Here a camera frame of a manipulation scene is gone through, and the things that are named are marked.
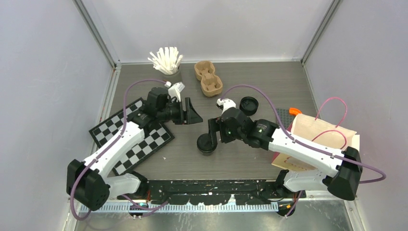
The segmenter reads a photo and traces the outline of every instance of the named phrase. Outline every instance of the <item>gray floor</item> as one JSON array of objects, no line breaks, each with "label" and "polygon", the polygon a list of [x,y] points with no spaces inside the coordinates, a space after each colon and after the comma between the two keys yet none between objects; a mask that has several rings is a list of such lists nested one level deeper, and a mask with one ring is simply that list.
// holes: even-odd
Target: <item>gray floor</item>
[{"label": "gray floor", "polygon": [[301,201],[293,216],[276,213],[176,213],[131,219],[129,214],[92,214],[76,231],[351,231],[344,202]]},{"label": "gray floor", "polygon": [[[295,107],[304,114],[316,116],[316,109],[300,62],[273,63],[215,63],[216,74],[224,84],[224,91],[236,84],[251,84],[265,92],[278,108]],[[204,119],[195,125],[167,123],[175,139],[166,147],[140,164],[136,170],[149,179],[274,179],[281,170],[271,165],[272,152],[253,149],[241,141],[218,144],[212,156],[202,156],[196,147],[197,138],[208,132],[207,119],[220,116],[215,104],[217,96],[203,95],[195,78],[193,64],[182,64],[186,88],[182,97],[191,102]],[[119,76],[111,113],[122,108],[123,94],[133,82],[146,78],[160,78],[153,65],[124,65]],[[129,93],[130,103],[139,97],[146,98],[158,83],[142,83]],[[253,96],[259,101],[258,112],[252,119],[264,118],[275,122],[275,116],[265,99],[254,90],[239,88],[227,97],[238,105],[242,97]]]}]

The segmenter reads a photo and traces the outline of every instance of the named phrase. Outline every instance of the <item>pink rope handle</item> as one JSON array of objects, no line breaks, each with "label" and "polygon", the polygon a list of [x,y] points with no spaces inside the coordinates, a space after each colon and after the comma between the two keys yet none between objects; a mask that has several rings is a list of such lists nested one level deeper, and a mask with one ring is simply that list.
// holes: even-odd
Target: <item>pink rope handle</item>
[{"label": "pink rope handle", "polygon": [[337,130],[327,130],[327,131],[324,131],[324,132],[320,133],[319,135],[317,135],[315,138],[313,138],[312,141],[315,141],[315,139],[317,139],[319,136],[321,136],[321,135],[323,135],[324,133],[327,133],[327,132],[329,132],[329,131],[338,132],[338,133],[340,133],[340,135],[343,136],[343,138],[344,138],[344,144],[343,144],[343,146],[340,148],[340,149],[343,149],[343,148],[347,145],[347,138],[345,137],[345,135],[344,135],[341,131],[337,131]]},{"label": "pink rope handle", "polygon": [[321,111],[321,109],[323,108],[323,106],[324,106],[328,101],[334,100],[334,99],[340,100],[340,101],[344,104],[344,106],[345,106],[344,116],[343,116],[342,120],[340,120],[340,122],[336,125],[336,127],[338,127],[338,126],[343,122],[343,120],[344,120],[344,118],[345,118],[345,115],[347,114],[347,104],[344,102],[344,100],[342,100],[342,99],[339,98],[339,97],[330,97],[330,98],[326,99],[326,101],[320,106],[319,111],[318,111],[318,114],[317,114],[315,120],[318,119],[318,116],[319,116],[320,111]]}]

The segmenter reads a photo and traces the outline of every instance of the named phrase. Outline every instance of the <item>white wall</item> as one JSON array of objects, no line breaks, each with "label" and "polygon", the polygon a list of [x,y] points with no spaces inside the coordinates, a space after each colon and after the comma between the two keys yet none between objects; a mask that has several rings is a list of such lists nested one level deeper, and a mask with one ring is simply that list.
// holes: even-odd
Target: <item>white wall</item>
[{"label": "white wall", "polygon": [[[343,98],[343,124],[361,134],[362,161],[388,175],[357,192],[376,231],[408,225],[407,25],[406,0],[345,0],[306,64],[318,105]],[[343,110],[333,103],[322,118],[335,123]],[[362,178],[377,176],[365,169]]]},{"label": "white wall", "polygon": [[58,231],[111,67],[71,0],[0,1],[0,226]]},{"label": "white wall", "polygon": [[121,62],[177,46],[185,61],[300,59],[332,0],[86,0]]}]

